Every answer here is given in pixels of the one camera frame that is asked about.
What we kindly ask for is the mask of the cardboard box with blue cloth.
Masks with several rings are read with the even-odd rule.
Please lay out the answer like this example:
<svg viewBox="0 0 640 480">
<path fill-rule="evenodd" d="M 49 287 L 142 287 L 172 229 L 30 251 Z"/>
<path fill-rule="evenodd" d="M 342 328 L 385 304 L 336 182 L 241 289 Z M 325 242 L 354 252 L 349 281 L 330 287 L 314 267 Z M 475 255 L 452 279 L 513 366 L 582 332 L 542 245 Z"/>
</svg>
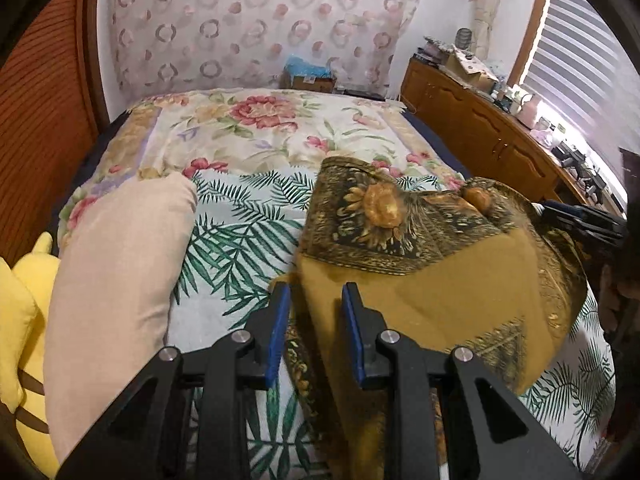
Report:
<svg viewBox="0 0 640 480">
<path fill-rule="evenodd" d="M 335 77 L 326 66 L 314 65 L 298 56 L 290 56 L 283 67 L 281 89 L 332 93 Z"/>
</svg>

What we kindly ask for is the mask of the pink bottle on cabinet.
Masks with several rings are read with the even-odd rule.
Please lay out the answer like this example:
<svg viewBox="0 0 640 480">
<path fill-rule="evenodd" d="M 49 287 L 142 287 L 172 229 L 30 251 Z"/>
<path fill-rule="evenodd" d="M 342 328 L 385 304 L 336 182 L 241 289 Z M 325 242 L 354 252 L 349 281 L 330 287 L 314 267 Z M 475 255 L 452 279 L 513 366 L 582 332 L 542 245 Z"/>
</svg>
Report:
<svg viewBox="0 0 640 480">
<path fill-rule="evenodd" d="M 541 97 L 535 93 L 526 94 L 521 99 L 521 106 L 516 119 L 526 128 L 533 129 L 538 122 L 538 106 Z"/>
</svg>

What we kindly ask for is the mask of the beige pillow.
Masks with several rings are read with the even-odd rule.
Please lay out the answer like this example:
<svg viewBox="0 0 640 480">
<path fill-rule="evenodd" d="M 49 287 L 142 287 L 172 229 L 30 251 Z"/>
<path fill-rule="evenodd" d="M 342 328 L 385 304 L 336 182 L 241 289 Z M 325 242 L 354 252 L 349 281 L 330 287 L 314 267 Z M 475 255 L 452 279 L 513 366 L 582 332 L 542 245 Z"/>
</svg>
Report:
<svg viewBox="0 0 640 480">
<path fill-rule="evenodd" d="M 130 179 L 74 229 L 55 277 L 43 360 L 60 462 L 163 347 L 197 204 L 182 174 Z"/>
</svg>

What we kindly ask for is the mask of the golden brown patterned scarf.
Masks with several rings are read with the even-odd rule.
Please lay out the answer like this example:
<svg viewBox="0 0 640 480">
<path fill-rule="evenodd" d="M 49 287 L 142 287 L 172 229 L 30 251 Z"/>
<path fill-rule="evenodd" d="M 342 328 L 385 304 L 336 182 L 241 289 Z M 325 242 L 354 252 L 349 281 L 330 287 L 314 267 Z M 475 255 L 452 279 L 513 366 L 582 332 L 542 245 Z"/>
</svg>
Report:
<svg viewBox="0 0 640 480">
<path fill-rule="evenodd" d="M 493 180 L 406 191 L 387 172 L 325 159 L 296 254 L 288 369 L 339 479 L 378 479 L 385 396 L 352 376 L 344 284 L 422 347 L 466 344 L 515 393 L 559 352 L 587 296 L 574 243 L 530 201 Z"/>
</svg>

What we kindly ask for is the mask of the yellow Pikachu plush toy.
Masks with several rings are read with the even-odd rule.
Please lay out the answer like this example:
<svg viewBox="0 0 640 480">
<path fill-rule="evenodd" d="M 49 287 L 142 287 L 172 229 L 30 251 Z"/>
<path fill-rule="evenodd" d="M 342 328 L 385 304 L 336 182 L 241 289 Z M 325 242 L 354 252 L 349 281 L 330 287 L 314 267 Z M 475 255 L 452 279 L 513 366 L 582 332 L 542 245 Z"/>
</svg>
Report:
<svg viewBox="0 0 640 480">
<path fill-rule="evenodd" d="M 44 232 L 14 266 L 1 263 L 1 452 L 17 471 L 52 479 L 58 472 L 46 417 L 43 358 L 60 259 Z"/>
</svg>

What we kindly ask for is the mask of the striped window blind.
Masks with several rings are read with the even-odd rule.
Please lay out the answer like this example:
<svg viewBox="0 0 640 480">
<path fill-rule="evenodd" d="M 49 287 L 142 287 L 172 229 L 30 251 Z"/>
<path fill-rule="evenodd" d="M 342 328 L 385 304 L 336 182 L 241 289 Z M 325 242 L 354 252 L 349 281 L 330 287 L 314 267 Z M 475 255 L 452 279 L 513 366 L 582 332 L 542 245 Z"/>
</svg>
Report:
<svg viewBox="0 0 640 480">
<path fill-rule="evenodd" d="M 623 180 L 620 151 L 639 151 L 639 74 L 587 0 L 547 1 L 522 83 Z"/>
</svg>

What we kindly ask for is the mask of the wooden louvered wardrobe door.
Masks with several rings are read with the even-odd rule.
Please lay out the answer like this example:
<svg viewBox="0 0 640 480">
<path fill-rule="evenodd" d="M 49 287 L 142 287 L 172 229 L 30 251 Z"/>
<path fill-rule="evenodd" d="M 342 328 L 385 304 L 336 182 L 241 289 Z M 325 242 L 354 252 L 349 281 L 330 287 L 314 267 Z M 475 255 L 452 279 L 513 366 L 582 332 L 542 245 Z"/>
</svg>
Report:
<svg viewBox="0 0 640 480">
<path fill-rule="evenodd" d="M 47 229 L 107 116 L 98 0 L 1 0 L 1 255 Z"/>
</svg>

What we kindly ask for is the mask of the dark blue mattress edge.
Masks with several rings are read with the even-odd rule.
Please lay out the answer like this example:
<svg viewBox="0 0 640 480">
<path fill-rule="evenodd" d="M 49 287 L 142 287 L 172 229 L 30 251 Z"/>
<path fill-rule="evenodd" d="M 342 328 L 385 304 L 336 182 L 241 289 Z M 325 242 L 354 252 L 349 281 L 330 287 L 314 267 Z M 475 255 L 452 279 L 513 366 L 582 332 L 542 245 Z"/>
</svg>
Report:
<svg viewBox="0 0 640 480">
<path fill-rule="evenodd" d="M 446 147 L 444 141 L 436 133 L 434 133 L 434 131 L 428 125 L 425 125 L 420 118 L 417 118 L 415 114 L 410 113 L 408 110 L 404 110 L 402 112 L 402 116 L 404 116 L 408 120 L 408 122 L 410 122 L 413 128 L 415 128 L 416 131 L 420 133 L 420 136 L 422 136 L 422 138 L 431 145 L 431 148 L 435 151 L 435 153 L 444 164 L 446 164 L 452 170 L 457 171 L 465 179 L 469 179 L 470 177 L 472 177 L 472 174 L 469 173 L 469 170 L 467 170 L 465 166 L 463 166 L 462 163 L 458 161 L 457 157 L 449 151 L 449 148 Z"/>
</svg>

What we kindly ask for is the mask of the floral bed blanket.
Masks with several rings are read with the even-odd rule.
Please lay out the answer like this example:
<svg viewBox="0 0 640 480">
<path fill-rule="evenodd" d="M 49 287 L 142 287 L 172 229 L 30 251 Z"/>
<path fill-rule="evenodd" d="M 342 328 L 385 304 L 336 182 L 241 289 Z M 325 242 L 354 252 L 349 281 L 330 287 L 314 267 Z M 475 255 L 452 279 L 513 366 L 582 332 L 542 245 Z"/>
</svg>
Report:
<svg viewBox="0 0 640 480">
<path fill-rule="evenodd" d="M 146 98 L 131 107 L 92 175 L 58 216 L 65 244 L 85 210 L 130 178 L 171 172 L 268 174 L 316 170 L 330 156 L 370 162 L 394 178 L 426 180 L 430 190 L 462 185 L 397 101 L 276 89 L 214 89 Z"/>
</svg>

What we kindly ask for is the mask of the palm leaf print sheet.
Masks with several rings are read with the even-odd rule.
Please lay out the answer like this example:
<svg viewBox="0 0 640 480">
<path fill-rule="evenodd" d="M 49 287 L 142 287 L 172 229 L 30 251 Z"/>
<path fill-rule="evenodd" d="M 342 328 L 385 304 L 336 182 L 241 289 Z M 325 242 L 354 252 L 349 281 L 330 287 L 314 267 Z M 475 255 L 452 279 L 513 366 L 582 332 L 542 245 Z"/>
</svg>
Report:
<svg viewBox="0 0 640 480">
<path fill-rule="evenodd" d="M 265 307 L 272 280 L 295 268 L 316 175 L 288 168 L 230 176 L 193 170 L 198 208 L 171 299 L 168 344 L 184 352 L 208 347 Z M 276 385 L 250 397 L 248 450 L 254 479 L 329 479 L 302 345 L 292 341 Z M 521 397 L 526 408 L 582 469 L 603 439 L 615 384 L 612 353 L 587 295 L 560 353 Z"/>
</svg>

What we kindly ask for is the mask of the open cardboard box on cabinet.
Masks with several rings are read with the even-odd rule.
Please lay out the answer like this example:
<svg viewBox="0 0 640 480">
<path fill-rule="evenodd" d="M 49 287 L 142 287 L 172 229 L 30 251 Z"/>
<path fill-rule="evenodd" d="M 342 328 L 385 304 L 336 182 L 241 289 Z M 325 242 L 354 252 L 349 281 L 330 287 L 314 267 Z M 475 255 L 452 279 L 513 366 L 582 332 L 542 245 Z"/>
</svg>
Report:
<svg viewBox="0 0 640 480">
<path fill-rule="evenodd" d="M 445 67 L 465 84 L 491 94 L 499 79 L 475 54 L 454 48 Z"/>
</svg>

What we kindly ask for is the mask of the wooden sideboard cabinet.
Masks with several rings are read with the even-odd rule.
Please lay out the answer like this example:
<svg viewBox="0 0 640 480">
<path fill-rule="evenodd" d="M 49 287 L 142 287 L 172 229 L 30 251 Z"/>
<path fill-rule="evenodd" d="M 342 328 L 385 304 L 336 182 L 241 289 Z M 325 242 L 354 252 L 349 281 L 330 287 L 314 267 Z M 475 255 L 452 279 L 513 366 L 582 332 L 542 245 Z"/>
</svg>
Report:
<svg viewBox="0 0 640 480">
<path fill-rule="evenodd" d="M 532 202 L 593 203 L 515 118 L 441 70 L 412 58 L 400 98 L 472 176 L 503 182 Z"/>
</svg>

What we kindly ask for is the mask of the green glass jar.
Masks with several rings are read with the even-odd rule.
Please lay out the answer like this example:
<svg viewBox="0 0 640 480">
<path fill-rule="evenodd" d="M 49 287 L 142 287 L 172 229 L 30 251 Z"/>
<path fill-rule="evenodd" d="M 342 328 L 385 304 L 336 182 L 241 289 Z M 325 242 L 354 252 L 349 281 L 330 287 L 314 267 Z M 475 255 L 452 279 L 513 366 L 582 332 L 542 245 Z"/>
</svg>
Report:
<svg viewBox="0 0 640 480">
<path fill-rule="evenodd" d="M 472 44 L 473 32 L 471 29 L 461 27 L 454 37 L 454 46 L 460 50 L 468 50 Z"/>
</svg>

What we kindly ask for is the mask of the patterned sheer curtain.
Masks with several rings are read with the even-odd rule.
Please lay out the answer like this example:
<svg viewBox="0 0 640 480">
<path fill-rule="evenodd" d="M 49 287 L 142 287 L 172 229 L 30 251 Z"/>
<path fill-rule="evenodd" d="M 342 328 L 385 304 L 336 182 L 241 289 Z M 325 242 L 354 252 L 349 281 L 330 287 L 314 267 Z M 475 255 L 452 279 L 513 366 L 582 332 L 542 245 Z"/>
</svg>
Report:
<svg viewBox="0 0 640 480">
<path fill-rule="evenodd" d="M 130 99 L 276 86 L 290 58 L 338 84 L 387 87 L 420 0 L 111 0 L 111 44 Z"/>
</svg>

